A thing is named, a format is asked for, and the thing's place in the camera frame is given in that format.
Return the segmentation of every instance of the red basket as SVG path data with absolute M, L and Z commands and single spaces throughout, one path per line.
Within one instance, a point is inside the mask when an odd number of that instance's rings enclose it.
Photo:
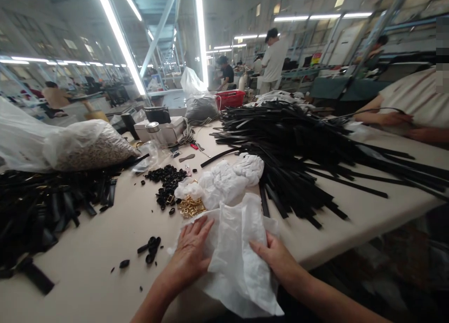
M 223 91 L 216 94 L 217 108 L 224 110 L 226 107 L 239 107 L 243 105 L 245 92 L 240 90 Z

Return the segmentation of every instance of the forearm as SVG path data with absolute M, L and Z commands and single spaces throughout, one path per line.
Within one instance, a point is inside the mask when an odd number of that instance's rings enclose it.
M 326 322 L 388 322 L 302 268 L 293 283 L 291 295 Z
M 178 291 L 170 284 L 170 280 L 159 275 L 144 299 L 131 323 L 159 323 Z

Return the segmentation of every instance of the hand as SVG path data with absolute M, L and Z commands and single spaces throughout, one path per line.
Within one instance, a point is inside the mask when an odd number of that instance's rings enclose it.
M 379 124 L 382 126 L 399 125 L 402 123 L 411 123 L 413 121 L 412 115 L 402 114 L 398 111 L 393 111 L 387 114 L 378 114 Z
M 284 244 L 267 231 L 267 245 L 250 241 L 250 246 L 273 270 L 282 286 L 290 293 L 297 291 L 298 283 L 305 284 L 311 278 L 285 248 Z
M 439 128 L 420 128 L 410 130 L 407 134 L 411 139 L 425 143 L 449 142 L 449 130 Z
M 185 226 L 178 239 L 178 248 L 160 277 L 164 277 L 176 293 L 191 285 L 207 272 L 210 258 L 203 258 L 203 247 L 214 220 L 207 215 Z

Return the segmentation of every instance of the fluorescent light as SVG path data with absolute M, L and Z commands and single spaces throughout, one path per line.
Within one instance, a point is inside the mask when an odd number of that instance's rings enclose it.
M 365 18 L 372 14 L 373 13 L 348 13 L 343 16 L 343 19 Z
M 245 39 L 245 38 L 256 38 L 257 35 L 244 35 L 244 36 L 240 36 L 240 37 L 234 37 L 234 40 L 240 40 L 240 39 Z
M 32 58 L 23 58 L 23 57 L 18 57 L 18 56 L 11 56 L 11 58 L 16 61 L 48 62 L 47 59 L 32 59 Z
M 203 0 L 195 0 L 195 3 L 196 3 L 196 20 L 198 23 L 198 35 L 200 40 L 201 73 L 203 74 L 203 82 L 206 85 L 209 85 L 209 78 L 207 74 L 206 33 L 204 31 Z
M 323 14 L 323 15 L 312 15 L 309 20 L 321 20 L 321 19 L 335 19 L 339 18 L 341 14 Z
M 134 14 L 137 16 L 137 18 L 139 19 L 139 21 L 142 21 L 142 17 L 140 16 L 139 11 L 137 10 L 136 5 L 134 5 L 134 2 L 132 0 L 126 0 L 129 5 L 131 6 L 132 11 L 134 12 Z
M 126 64 L 130 68 L 130 73 L 134 80 L 134 83 L 136 84 L 137 90 L 139 91 L 140 95 L 145 95 L 145 93 L 146 93 L 145 88 L 142 84 L 141 78 L 139 77 L 139 73 L 134 64 L 134 60 L 131 56 L 131 52 L 128 49 L 128 46 L 126 45 L 125 39 L 123 37 L 123 32 L 120 30 L 120 26 L 118 25 L 117 18 L 114 15 L 114 11 L 112 10 L 112 7 L 111 7 L 111 3 L 109 2 L 109 0 L 100 0 L 100 2 L 101 2 L 101 5 L 103 6 L 104 12 L 106 13 L 106 16 L 108 17 L 112 31 L 114 32 L 114 35 L 115 35 L 117 43 L 122 51 L 123 57 L 126 61 Z
M 0 60 L 1 63 L 13 63 L 13 64 L 29 64 L 27 61 L 18 61 L 18 60 Z
M 307 20 L 308 18 L 309 18 L 308 15 L 303 15 L 303 16 L 285 16 L 285 17 L 277 17 L 277 18 L 275 18 L 275 22 L 304 21 L 304 20 Z

